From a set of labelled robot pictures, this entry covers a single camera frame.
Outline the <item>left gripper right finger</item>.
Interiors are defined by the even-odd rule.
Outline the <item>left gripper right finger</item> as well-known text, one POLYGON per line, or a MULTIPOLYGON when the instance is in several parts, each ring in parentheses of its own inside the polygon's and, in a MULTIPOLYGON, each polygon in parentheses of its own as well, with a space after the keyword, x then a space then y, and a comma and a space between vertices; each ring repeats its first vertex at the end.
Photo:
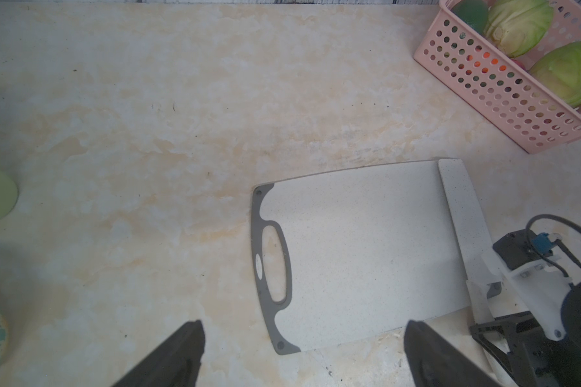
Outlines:
POLYGON ((500 386, 425 322, 408 322, 403 348, 415 386, 500 386))

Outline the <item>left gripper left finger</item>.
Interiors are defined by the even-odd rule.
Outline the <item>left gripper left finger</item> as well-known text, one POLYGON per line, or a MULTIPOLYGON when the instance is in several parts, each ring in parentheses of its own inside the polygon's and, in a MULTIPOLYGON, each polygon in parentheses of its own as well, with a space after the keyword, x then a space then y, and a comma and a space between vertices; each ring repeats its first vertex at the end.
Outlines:
POLYGON ((186 322, 113 386, 196 386, 205 343, 202 322, 186 322))

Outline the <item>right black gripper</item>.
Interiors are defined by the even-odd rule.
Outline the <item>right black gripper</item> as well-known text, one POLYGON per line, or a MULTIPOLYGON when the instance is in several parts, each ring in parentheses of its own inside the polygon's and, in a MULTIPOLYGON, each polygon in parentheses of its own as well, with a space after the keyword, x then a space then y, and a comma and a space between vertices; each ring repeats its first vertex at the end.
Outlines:
POLYGON ((470 332, 518 386, 581 386, 581 348, 567 336, 546 338, 529 311, 475 324, 470 332))

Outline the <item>white speckled cleaver knife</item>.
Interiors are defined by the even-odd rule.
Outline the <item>white speckled cleaver knife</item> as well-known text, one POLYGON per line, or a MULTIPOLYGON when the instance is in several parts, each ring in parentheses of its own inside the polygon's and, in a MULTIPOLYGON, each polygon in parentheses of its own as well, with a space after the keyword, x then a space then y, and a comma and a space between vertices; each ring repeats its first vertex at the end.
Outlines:
POLYGON ((437 166, 466 271, 474 321, 492 322, 488 300, 501 293, 501 280, 482 258, 492 246, 484 214, 463 161, 440 159, 437 166))

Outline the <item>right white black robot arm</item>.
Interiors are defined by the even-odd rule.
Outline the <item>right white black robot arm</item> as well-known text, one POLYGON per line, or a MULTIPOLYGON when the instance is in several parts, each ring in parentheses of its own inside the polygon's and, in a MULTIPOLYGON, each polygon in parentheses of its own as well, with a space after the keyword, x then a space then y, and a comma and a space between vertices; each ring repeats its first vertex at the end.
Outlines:
POLYGON ((470 328, 472 338, 519 386, 581 386, 581 282, 558 311, 565 332, 545 336, 529 311, 470 328))

